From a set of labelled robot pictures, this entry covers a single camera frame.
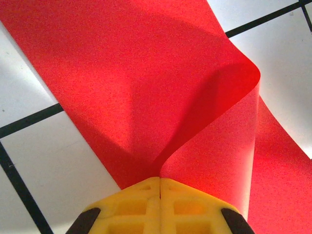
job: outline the black grid line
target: black grid line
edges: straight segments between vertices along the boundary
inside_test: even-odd
[[[0,164],[3,168],[5,174],[13,185],[15,191],[19,195],[21,201],[23,202],[25,208],[33,219],[35,225],[42,234],[53,234],[47,220],[43,216],[41,210],[39,209],[37,203],[35,202],[33,196],[30,194],[28,188],[26,187],[23,179],[20,177],[16,167],[14,166],[12,160],[7,154],[5,148],[0,142]]]
[[[310,31],[312,32],[312,23],[311,19],[308,15],[305,5],[311,3],[312,0],[299,0],[292,5],[286,6],[280,10],[277,10],[273,13],[270,13],[266,16],[253,20],[249,23],[246,23],[240,27],[232,29],[226,32],[228,38],[236,36],[240,33],[246,32],[252,28],[255,28],[263,23],[271,21],[281,15],[284,15],[288,12],[291,12],[295,9],[302,8],[304,16],[307,20],[308,26]],[[36,112],[32,115],[29,115],[25,118],[22,118],[18,121],[10,123],[6,126],[0,128],[0,139],[6,137],[10,134],[13,134],[19,130],[22,130],[26,127],[29,127],[35,123],[38,123],[44,119],[52,117],[63,111],[61,105],[55,104],[50,106],[44,110]],[[5,148],[0,142],[0,164],[3,168],[4,172],[6,173],[7,177],[9,178],[11,184],[13,185],[14,189],[16,190],[18,196],[22,200],[24,206],[26,207],[28,213],[30,214],[31,218],[33,219],[35,225],[39,229],[42,234],[53,234],[51,227],[49,226],[48,222],[46,221],[44,215],[42,214],[41,210],[39,209],[36,201],[32,197],[31,193],[29,192],[28,188],[26,187],[23,179],[19,175],[16,167],[14,166],[10,156],[7,154]]]
[[[226,34],[226,36],[228,38],[234,37],[234,36],[236,36],[238,34],[246,32],[246,31],[248,31],[248,30],[250,30],[252,28],[255,28],[255,27],[257,27],[257,26],[259,26],[261,24],[264,24],[264,23],[266,23],[268,21],[271,21],[271,20],[273,20],[273,19],[275,19],[275,18],[277,18],[279,16],[282,16],[282,15],[284,15],[284,14],[290,12],[290,11],[293,11],[295,9],[298,9],[300,7],[302,9],[303,8],[305,9],[305,5],[308,4],[308,3],[311,3],[311,2],[312,2],[312,0],[302,0],[302,1],[296,2],[296,3],[292,4],[292,5],[289,5],[289,6],[286,6],[286,7],[282,8],[280,10],[274,11],[274,12],[272,12],[272,13],[266,15],[266,16],[263,16],[263,17],[258,18],[256,20],[253,20],[253,21],[251,21],[249,23],[246,23],[246,24],[244,24],[242,26],[234,28],[234,29],[226,32],[225,34]],[[308,25],[310,25],[311,21],[309,19],[308,13],[306,13],[306,15],[307,15],[306,19],[307,19]]]
[[[22,130],[23,128],[29,127],[35,123],[38,123],[48,117],[51,117],[53,115],[56,115],[60,112],[64,111],[61,105],[55,104],[53,106],[50,106],[46,109],[43,109],[39,112],[36,112],[30,116],[27,116],[25,118],[22,118],[20,120],[17,120],[13,123],[10,123],[8,125],[5,125],[0,128],[0,139],[3,137],[6,137],[12,133],[15,133],[19,130]]]

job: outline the white tile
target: white tile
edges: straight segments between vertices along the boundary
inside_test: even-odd
[[[310,20],[312,20],[312,2],[306,5],[306,9],[309,14]]]
[[[0,127],[57,101],[0,23]]]
[[[0,167],[0,234],[39,234],[31,216]]]
[[[208,0],[225,32],[289,6],[297,0]]]
[[[312,35],[301,9],[231,38],[261,71],[260,95],[312,158]]]
[[[55,234],[90,203],[120,191],[64,112],[1,141]]]

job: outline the yellow plastic part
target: yellow plastic part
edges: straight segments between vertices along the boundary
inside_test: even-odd
[[[232,234],[221,209],[238,210],[171,179],[152,177],[93,203],[89,234]]]

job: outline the white floor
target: white floor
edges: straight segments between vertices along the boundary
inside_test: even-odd
[[[297,1],[208,0],[229,31]],[[312,3],[306,6],[312,18]],[[296,9],[231,41],[262,73],[260,93],[312,158],[312,34]],[[0,127],[57,101],[0,28]],[[0,139],[55,234],[64,234],[89,203],[119,191],[65,112]],[[0,169],[0,234],[39,233]]]

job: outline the black rubber tip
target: black rubber tip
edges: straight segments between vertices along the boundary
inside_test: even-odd
[[[241,214],[228,208],[221,209],[221,212],[232,234],[255,234]]]
[[[66,234],[88,234],[100,212],[100,208],[92,208],[82,212]]]

